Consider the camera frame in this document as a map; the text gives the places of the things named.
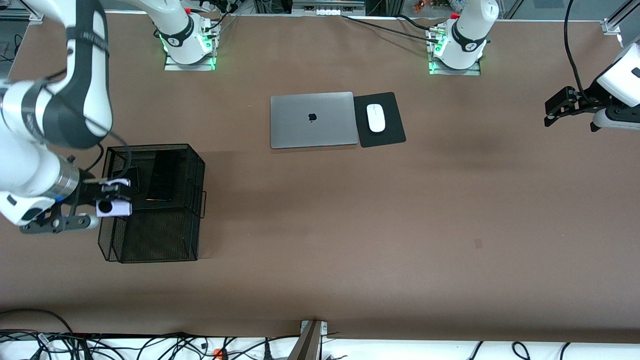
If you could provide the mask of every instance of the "metal frame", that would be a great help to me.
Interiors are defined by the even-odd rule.
[[[502,17],[503,19],[511,20],[516,15],[516,12],[520,9],[520,5],[524,3],[524,0],[517,0],[515,4],[509,9],[508,12]]]
[[[327,334],[326,322],[307,320],[302,322],[302,335],[296,341],[287,360],[317,360],[322,337]]]
[[[640,0],[629,0],[622,4],[611,16],[600,22],[605,35],[620,34],[620,24],[635,9],[640,7]]]
[[[22,5],[22,9],[19,8],[9,8],[6,10],[0,11],[0,20],[8,20],[8,21],[30,21],[35,23],[42,22],[42,14],[37,13],[34,9],[24,3],[22,0],[17,0],[20,5]]]

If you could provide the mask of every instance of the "robotic arm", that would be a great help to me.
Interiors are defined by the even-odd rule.
[[[468,69],[482,57],[487,34],[500,15],[495,0],[470,0],[458,19],[439,25],[446,34],[433,53],[453,69]]]
[[[47,145],[89,149],[111,131],[106,16],[98,0],[27,2],[64,25],[67,70],[57,82],[0,83],[0,212],[25,233],[93,228],[97,217],[76,216],[76,206],[130,200],[128,187],[87,181],[91,174]],[[211,51],[211,21],[187,14],[179,0],[127,2],[147,11],[176,62],[194,63]],[[64,203],[72,205],[70,216],[60,212]]]
[[[584,90],[567,86],[545,103],[545,126],[568,115],[595,113],[591,131],[603,127],[640,130],[640,38]]]

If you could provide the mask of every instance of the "metal mounting plate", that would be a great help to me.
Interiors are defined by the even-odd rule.
[[[429,60],[429,73],[439,75],[466,75],[466,76],[480,76],[480,61],[476,61],[469,69],[458,70],[452,69],[445,65],[442,60],[433,55],[436,47],[446,40],[444,34],[446,29],[441,26],[433,26],[429,30],[425,30],[425,35],[429,39],[436,39],[440,41],[438,44],[427,42],[427,58]]]

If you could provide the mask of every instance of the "wire mesh basket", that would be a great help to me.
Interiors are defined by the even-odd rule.
[[[187,144],[130,146],[124,177],[134,190],[129,217],[102,218],[98,244],[107,261],[155,263],[198,259],[206,192],[205,163]],[[125,147],[106,151],[103,177],[125,167]]]

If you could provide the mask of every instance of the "wooden board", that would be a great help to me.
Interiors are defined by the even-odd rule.
[[[420,40],[339,17],[241,17],[214,72],[165,72],[148,17],[108,20],[115,131],[207,163],[201,260],[107,263],[97,231],[2,221],[2,308],[83,332],[274,336],[318,317],[352,338],[639,338],[640,133],[592,134],[589,115],[543,127],[574,84],[560,22],[496,23],[483,75],[452,77],[428,74]],[[620,47],[595,22],[570,33],[587,85]],[[64,43],[30,26],[12,78],[64,67]],[[272,95],[337,91],[395,92],[407,142],[269,148]]]

